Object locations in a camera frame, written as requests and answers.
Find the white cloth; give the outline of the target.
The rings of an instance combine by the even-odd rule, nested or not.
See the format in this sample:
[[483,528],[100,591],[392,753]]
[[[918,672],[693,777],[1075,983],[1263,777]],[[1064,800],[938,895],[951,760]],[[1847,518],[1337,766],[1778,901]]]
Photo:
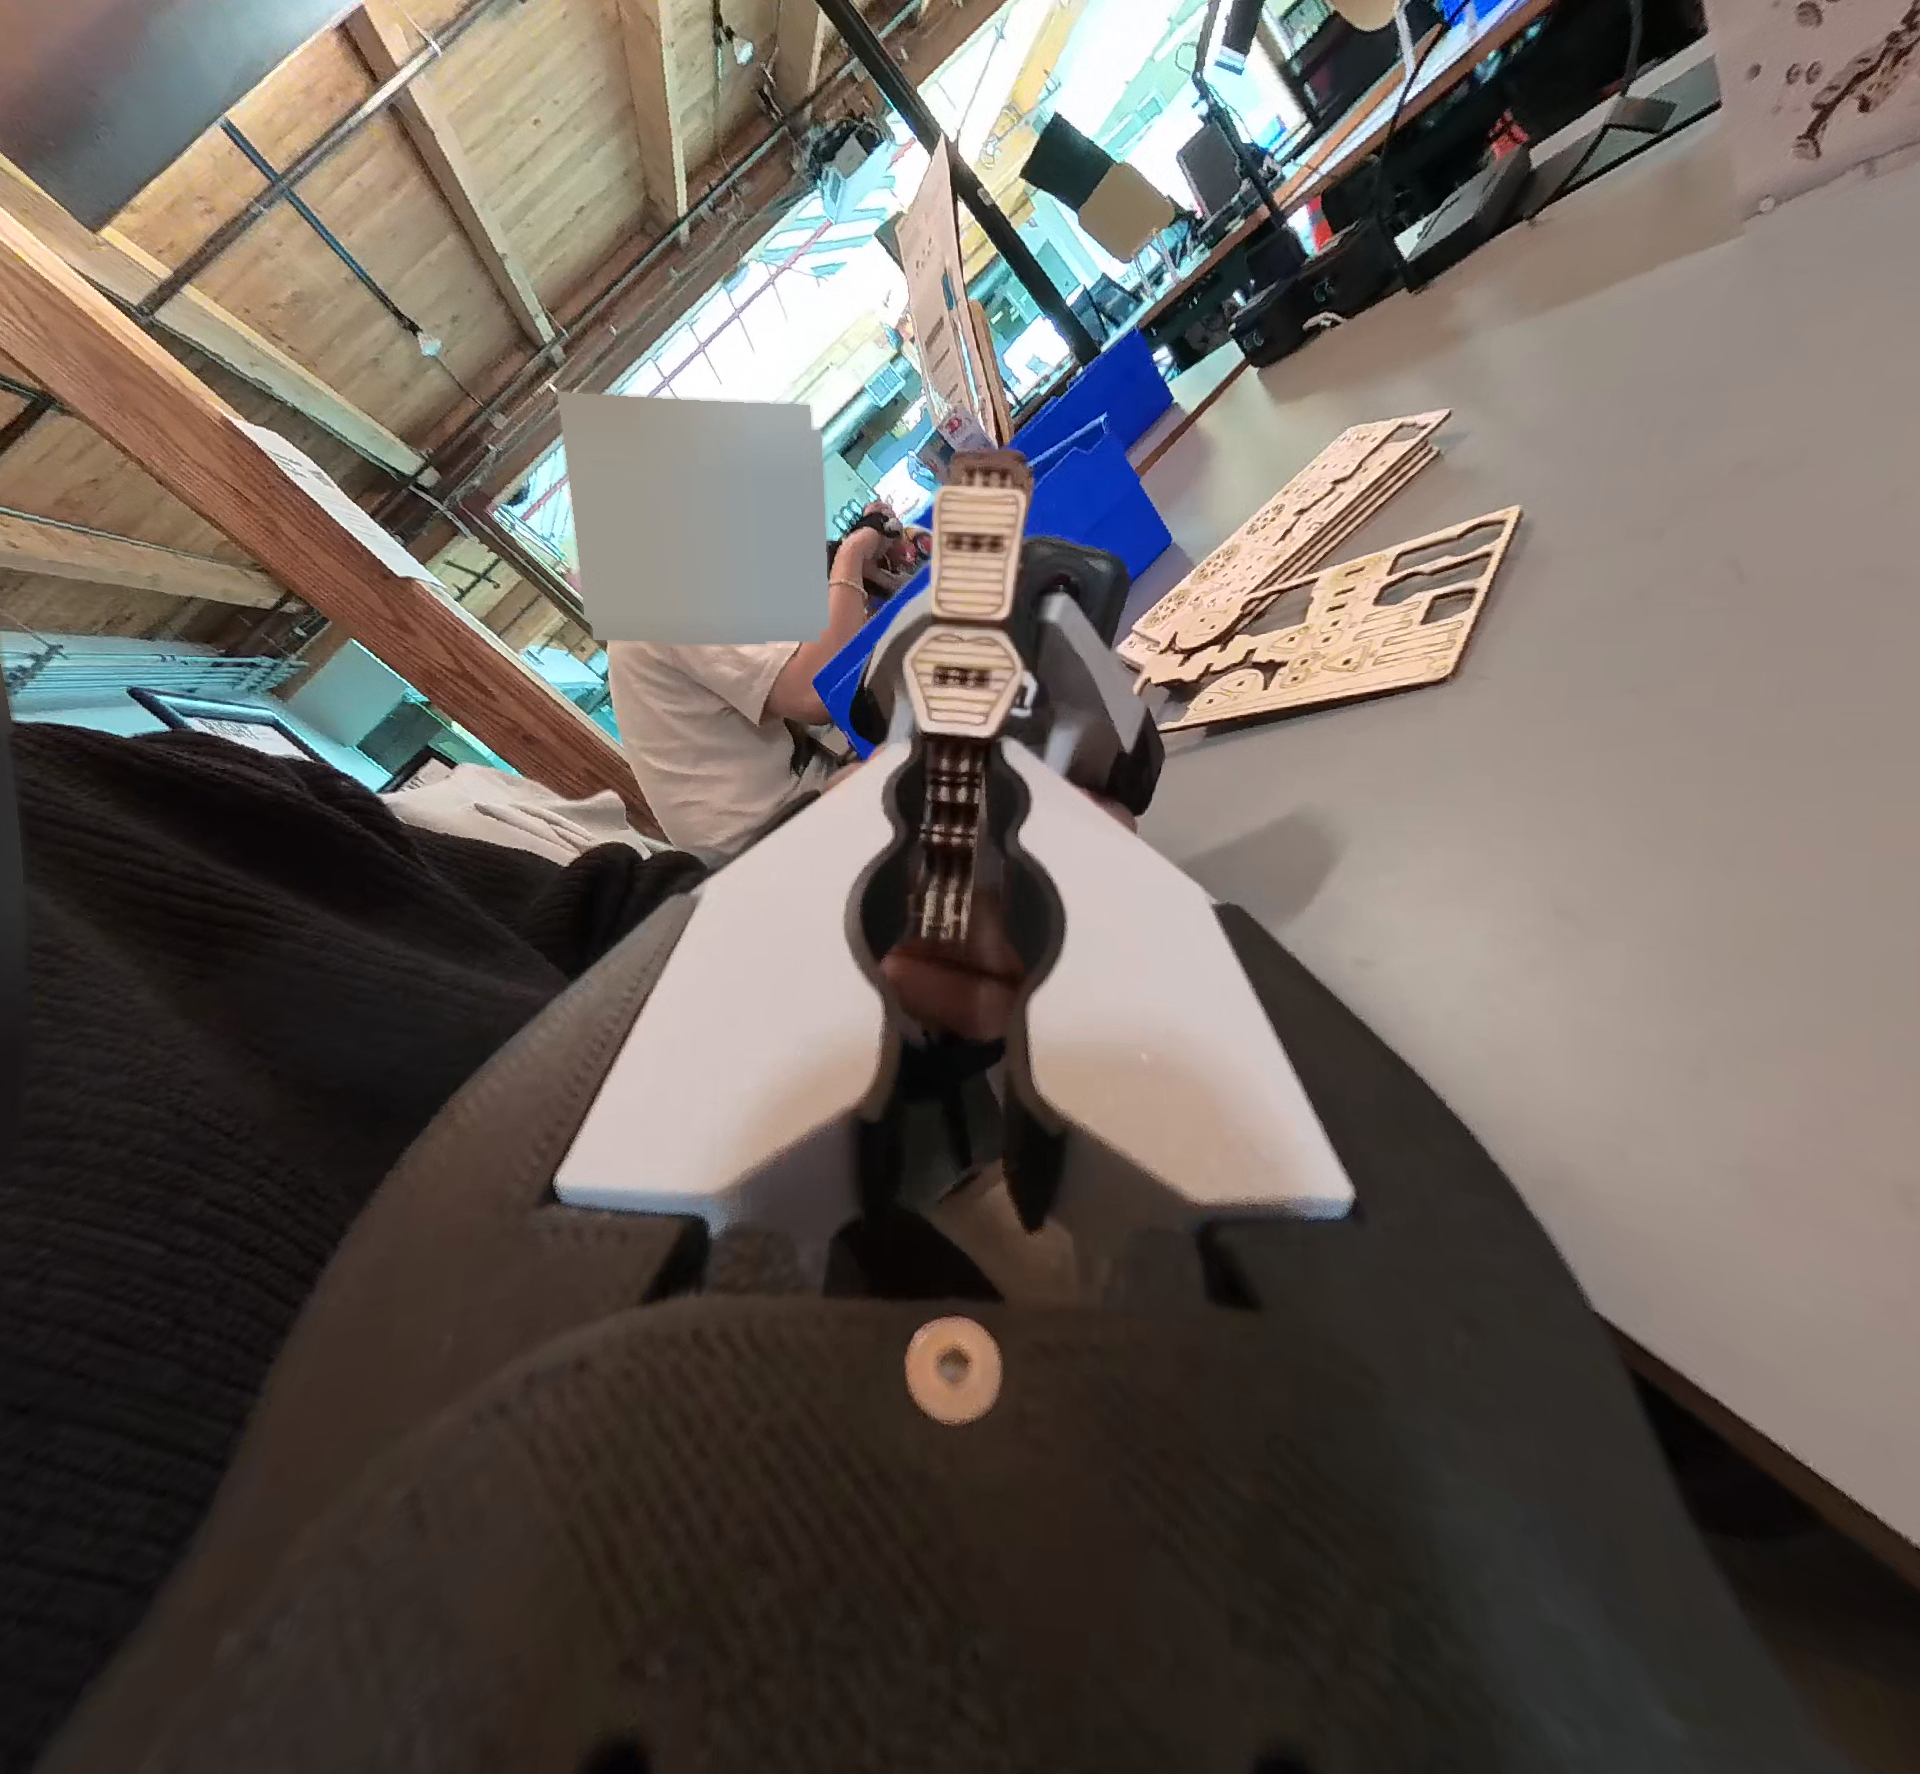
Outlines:
[[604,848],[634,851],[640,859],[667,851],[630,825],[630,810],[615,792],[566,799],[542,781],[480,764],[431,764],[381,800],[408,828],[516,851],[555,868]]

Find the person's left hand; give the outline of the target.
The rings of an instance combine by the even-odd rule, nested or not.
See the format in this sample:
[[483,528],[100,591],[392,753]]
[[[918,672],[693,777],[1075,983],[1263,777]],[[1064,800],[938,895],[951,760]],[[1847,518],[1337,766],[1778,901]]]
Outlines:
[[993,937],[969,944],[903,941],[879,964],[900,1018],[928,1033],[995,1042],[1014,1018],[1023,959]]

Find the person's left forearm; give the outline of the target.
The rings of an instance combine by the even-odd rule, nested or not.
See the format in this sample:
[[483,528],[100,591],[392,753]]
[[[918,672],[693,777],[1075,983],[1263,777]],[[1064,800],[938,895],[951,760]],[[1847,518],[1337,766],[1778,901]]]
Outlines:
[[555,885],[555,961],[582,976],[666,901],[696,894],[705,879],[708,865],[685,851],[600,845],[575,855]]

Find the laser-cut wooden model part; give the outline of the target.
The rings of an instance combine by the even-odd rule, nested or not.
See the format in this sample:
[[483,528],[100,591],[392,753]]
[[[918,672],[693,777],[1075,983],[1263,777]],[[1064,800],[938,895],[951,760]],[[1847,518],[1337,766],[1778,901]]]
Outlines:
[[1034,476],[1010,450],[958,452],[932,498],[929,614],[1003,627],[1014,617]]
[[968,944],[991,760],[1024,668],[1003,632],[929,624],[903,679],[922,754],[913,928],[928,944]]

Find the framed marker poster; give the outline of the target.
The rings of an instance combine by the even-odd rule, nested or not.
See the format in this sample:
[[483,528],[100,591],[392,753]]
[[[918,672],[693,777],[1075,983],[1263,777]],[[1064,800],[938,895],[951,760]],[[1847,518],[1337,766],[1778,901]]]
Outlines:
[[132,707],[146,712],[171,731],[208,734],[224,740],[227,745],[243,745],[270,757],[328,764],[328,754],[323,754],[302,731],[276,715],[276,708],[256,702],[201,701],[139,686],[128,689],[128,694]]

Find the black box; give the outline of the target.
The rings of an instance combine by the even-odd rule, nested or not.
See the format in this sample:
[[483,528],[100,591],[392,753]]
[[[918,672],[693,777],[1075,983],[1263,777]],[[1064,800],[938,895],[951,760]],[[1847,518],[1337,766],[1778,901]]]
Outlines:
[[1501,237],[1521,214],[1531,187],[1531,146],[1521,145],[1493,157],[1447,203],[1420,221],[1404,252],[1398,273],[1404,292],[1421,292],[1440,273],[1455,272],[1489,240]]

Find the cardboard sign board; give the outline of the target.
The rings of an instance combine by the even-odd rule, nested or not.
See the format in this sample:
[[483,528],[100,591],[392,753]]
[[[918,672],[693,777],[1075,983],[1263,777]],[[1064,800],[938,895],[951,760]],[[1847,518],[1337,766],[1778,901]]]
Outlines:
[[932,429],[954,452],[995,452],[1010,440],[1010,416],[993,339],[968,293],[954,174],[954,151],[942,141],[898,220],[898,264]]

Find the black flat stand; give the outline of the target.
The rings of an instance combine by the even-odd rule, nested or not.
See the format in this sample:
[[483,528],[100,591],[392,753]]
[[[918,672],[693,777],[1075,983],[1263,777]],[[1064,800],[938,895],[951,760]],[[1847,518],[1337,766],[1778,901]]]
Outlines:
[[1544,145],[1531,164],[1526,208],[1539,210],[1562,193],[1693,129],[1721,103],[1712,53],[1676,56],[1649,70],[1627,96],[1598,108],[1581,125]]

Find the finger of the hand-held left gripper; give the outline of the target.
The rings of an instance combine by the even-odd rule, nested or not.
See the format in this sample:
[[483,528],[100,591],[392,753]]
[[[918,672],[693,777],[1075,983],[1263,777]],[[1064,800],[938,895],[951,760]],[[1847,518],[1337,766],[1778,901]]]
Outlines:
[[922,737],[922,712],[906,682],[906,659],[932,624],[929,610],[900,610],[876,645],[876,753]]
[[1080,604],[1041,604],[1037,627],[1041,764],[1099,800],[1152,800],[1152,708]]

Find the wooden beam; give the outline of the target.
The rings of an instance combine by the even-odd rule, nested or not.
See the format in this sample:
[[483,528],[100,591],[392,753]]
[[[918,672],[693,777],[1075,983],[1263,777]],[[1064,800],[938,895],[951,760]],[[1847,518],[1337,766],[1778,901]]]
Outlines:
[[238,544],[428,707],[523,777],[615,792],[660,836],[620,744],[397,554],[372,547],[250,437],[227,406],[70,262],[4,217],[4,351],[66,413]]

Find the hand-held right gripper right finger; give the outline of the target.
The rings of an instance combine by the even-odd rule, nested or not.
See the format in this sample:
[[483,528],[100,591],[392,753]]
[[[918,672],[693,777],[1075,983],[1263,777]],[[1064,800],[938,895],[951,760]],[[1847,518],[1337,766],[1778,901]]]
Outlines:
[[1008,1192],[1105,1293],[1132,1244],[1341,1222],[1357,1186],[1203,887],[1040,754],[993,760]]

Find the person's black sweater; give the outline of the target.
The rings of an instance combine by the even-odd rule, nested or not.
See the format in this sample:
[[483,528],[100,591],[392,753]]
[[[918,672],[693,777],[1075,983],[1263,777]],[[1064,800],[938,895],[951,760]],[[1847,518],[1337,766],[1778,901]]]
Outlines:
[[446,1100],[579,980],[561,871],[224,740],[28,724],[4,1137],[4,1769],[204,1523],[284,1333]]

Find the black device case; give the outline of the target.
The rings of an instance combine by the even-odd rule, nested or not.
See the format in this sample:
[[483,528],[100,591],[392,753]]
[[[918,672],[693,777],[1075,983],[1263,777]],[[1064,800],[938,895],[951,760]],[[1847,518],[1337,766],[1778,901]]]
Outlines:
[[1344,325],[1404,285],[1394,237],[1375,221],[1351,224],[1292,273],[1260,285],[1229,324],[1239,355],[1276,365],[1328,325]]

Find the cut-out wooden sheet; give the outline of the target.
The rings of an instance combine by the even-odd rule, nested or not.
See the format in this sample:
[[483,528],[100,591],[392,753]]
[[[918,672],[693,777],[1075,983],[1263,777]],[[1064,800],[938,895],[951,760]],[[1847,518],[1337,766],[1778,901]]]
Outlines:
[[1141,658],[1138,692],[1161,696],[1161,731],[1197,731],[1450,682],[1521,524],[1505,506],[1292,578],[1292,624]]

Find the stacked wooden laser-cut sheets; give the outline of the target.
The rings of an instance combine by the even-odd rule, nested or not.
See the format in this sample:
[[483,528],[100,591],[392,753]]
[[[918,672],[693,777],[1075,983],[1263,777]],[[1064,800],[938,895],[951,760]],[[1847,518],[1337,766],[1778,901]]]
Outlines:
[[1341,429],[1234,537],[1195,565],[1116,642],[1147,675],[1162,658],[1200,653],[1234,636],[1279,594],[1329,565],[1357,531],[1436,462],[1450,410]]

